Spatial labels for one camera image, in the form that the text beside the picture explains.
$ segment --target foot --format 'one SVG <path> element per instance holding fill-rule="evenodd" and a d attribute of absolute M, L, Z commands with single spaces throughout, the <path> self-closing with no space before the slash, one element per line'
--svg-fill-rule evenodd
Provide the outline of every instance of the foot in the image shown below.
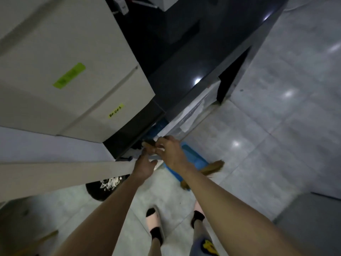
<path fill-rule="evenodd" d="M 156 207 L 148 209 L 146 214 L 146 222 L 151 234 L 151 239 L 157 238 L 160 241 L 160 245 L 163 243 L 163 232 L 161 229 L 160 215 Z"/>
<path fill-rule="evenodd" d="M 192 228 L 194 228 L 194 222 L 196 220 L 203 221 L 204 219 L 205 219 L 205 214 L 203 210 L 201 209 L 201 206 L 199 205 L 198 201 L 196 201 L 194 205 L 194 215 L 191 221 Z"/>

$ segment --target leg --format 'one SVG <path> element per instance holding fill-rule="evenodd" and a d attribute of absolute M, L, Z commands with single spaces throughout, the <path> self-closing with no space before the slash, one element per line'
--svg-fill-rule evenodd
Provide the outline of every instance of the leg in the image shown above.
<path fill-rule="evenodd" d="M 208 234 L 202 221 L 205 219 L 204 212 L 202 211 L 199 203 L 196 201 L 194 206 L 194 216 L 191 221 L 191 226 L 194 228 L 193 245 L 191 248 L 190 256 L 192 255 L 218 255 L 212 239 Z"/>
<path fill-rule="evenodd" d="M 161 256 L 163 233 L 161 230 L 160 215 L 155 207 L 148 209 L 146 221 L 152 239 L 148 256 Z"/>

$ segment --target cable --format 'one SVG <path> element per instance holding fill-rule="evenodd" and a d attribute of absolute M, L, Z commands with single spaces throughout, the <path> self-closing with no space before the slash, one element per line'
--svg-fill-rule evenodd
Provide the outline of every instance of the cable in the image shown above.
<path fill-rule="evenodd" d="M 306 3 L 301 4 L 301 5 L 298 5 L 298 6 L 294 7 L 294 8 L 285 9 L 283 12 L 292 12 L 293 10 L 296 10 L 296 9 L 298 9 L 298 8 L 301 8 L 301 7 L 303 7 L 303 6 L 306 6 L 307 4 L 311 3 L 312 1 L 313 1 L 313 0 L 309 0 L 309 1 L 307 1 Z"/>

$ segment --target person's right hand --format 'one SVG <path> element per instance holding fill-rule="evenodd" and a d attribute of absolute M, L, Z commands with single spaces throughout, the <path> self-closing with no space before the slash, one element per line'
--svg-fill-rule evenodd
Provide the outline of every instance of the person's right hand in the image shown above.
<path fill-rule="evenodd" d="M 166 165 L 177 173 L 184 170 L 189 164 L 180 142 L 171 135 L 159 137 L 155 147 L 146 142 L 143 142 L 142 145 L 146 148 L 148 154 L 159 155 Z"/>

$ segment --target blue dustpan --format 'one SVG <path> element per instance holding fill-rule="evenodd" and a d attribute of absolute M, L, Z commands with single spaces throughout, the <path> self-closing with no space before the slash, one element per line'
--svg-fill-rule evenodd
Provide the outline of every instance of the blue dustpan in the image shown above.
<path fill-rule="evenodd" d="M 188 161 L 193 163 L 197 170 L 201 170 L 202 168 L 208 165 L 208 162 L 205 159 L 203 159 L 196 151 L 194 151 L 188 144 L 182 142 L 181 147 Z M 179 174 L 177 174 L 175 171 L 169 168 L 166 164 L 165 166 L 171 172 L 171 174 L 173 174 L 178 179 L 178 181 L 183 180 L 183 178 Z"/>

